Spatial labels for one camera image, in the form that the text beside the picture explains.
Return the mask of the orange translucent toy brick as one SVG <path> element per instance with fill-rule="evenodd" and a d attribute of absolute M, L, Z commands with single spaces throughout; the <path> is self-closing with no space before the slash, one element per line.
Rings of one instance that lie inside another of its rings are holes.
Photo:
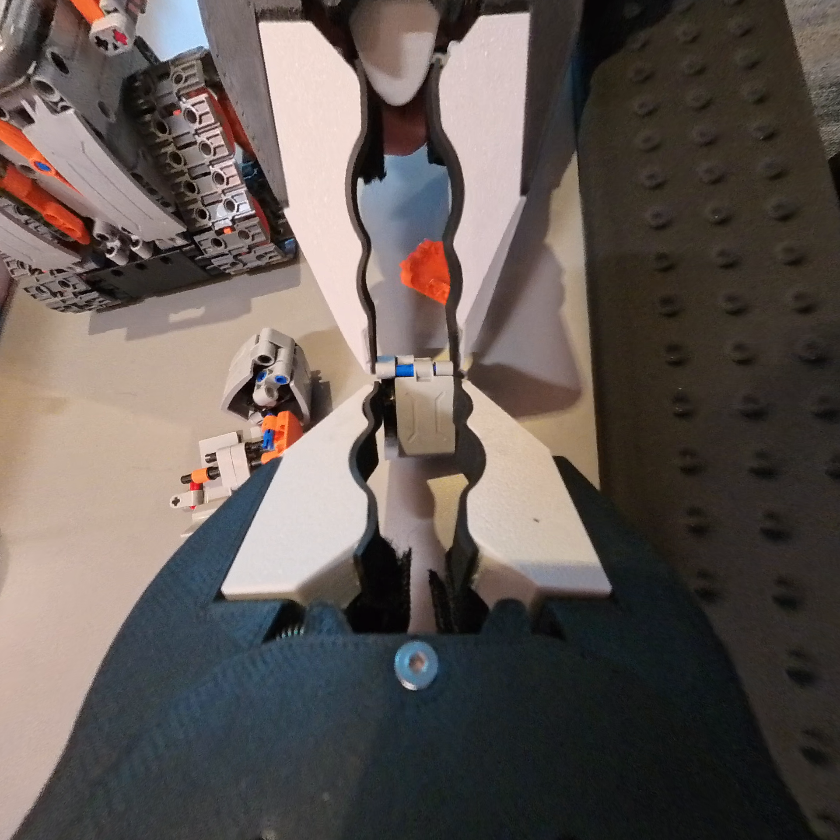
<path fill-rule="evenodd" d="M 445 305 L 450 292 L 450 274 L 441 240 L 425 239 L 400 264 L 404 286 Z"/>

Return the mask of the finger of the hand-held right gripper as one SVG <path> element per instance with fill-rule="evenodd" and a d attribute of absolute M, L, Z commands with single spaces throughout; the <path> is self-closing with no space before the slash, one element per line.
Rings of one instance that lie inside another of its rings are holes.
<path fill-rule="evenodd" d="M 530 12 L 478 16 L 434 52 L 429 139 L 449 178 L 443 235 L 448 351 L 459 372 L 474 347 L 522 215 Z"/>
<path fill-rule="evenodd" d="M 364 246 L 349 194 L 363 132 L 359 78 L 316 26 L 263 20 L 259 38 L 287 190 L 287 219 L 351 352 L 371 370 Z"/>

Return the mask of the grey orange toy brick assembly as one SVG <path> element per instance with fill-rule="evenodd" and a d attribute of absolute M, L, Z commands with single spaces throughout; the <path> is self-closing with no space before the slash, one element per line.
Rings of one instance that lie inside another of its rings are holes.
<path fill-rule="evenodd" d="M 261 466 L 279 459 L 304 434 L 303 422 L 291 411 L 269 413 L 246 428 L 199 442 L 202 463 L 180 478 L 169 506 L 184 510 L 190 521 L 181 534 L 190 537 Z"/>

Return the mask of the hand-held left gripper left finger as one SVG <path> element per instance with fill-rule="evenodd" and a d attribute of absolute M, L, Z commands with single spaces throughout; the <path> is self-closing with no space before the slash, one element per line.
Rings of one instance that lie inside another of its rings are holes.
<path fill-rule="evenodd" d="M 361 554 L 378 526 L 374 396 L 363 385 L 280 458 L 222 583 L 227 600 L 350 603 L 361 593 Z"/>

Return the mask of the grey panel wheel toy assembly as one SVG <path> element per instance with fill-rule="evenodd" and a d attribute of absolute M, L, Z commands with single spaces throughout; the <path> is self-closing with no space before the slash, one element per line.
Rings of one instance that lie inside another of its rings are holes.
<path fill-rule="evenodd" d="M 455 367 L 450 360 L 380 355 L 384 452 L 387 459 L 449 456 L 455 452 Z"/>
<path fill-rule="evenodd" d="M 220 410 L 252 424 L 268 413 L 289 411 L 307 427 L 312 374 L 300 344 L 272 328 L 248 338 L 228 368 Z"/>

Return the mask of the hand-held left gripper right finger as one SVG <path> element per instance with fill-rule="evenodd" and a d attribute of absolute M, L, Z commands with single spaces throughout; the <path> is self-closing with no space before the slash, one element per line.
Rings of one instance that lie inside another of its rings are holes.
<path fill-rule="evenodd" d="M 451 571 L 484 603 L 599 598 L 612 586 L 549 448 L 473 385 L 458 393 L 467 479 Z"/>

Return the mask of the grey orange toy tracked vehicle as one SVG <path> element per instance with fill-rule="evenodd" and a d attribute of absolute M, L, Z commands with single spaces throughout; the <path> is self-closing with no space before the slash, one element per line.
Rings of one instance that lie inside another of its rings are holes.
<path fill-rule="evenodd" d="M 194 2 L 1 2 L 2 308 L 102 312 L 293 263 Z"/>

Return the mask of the black perforated pad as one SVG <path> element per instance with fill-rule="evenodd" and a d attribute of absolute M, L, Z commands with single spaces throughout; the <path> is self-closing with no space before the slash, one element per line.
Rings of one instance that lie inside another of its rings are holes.
<path fill-rule="evenodd" d="M 784 2 L 585 2 L 602 488 L 838 838 L 838 202 Z"/>

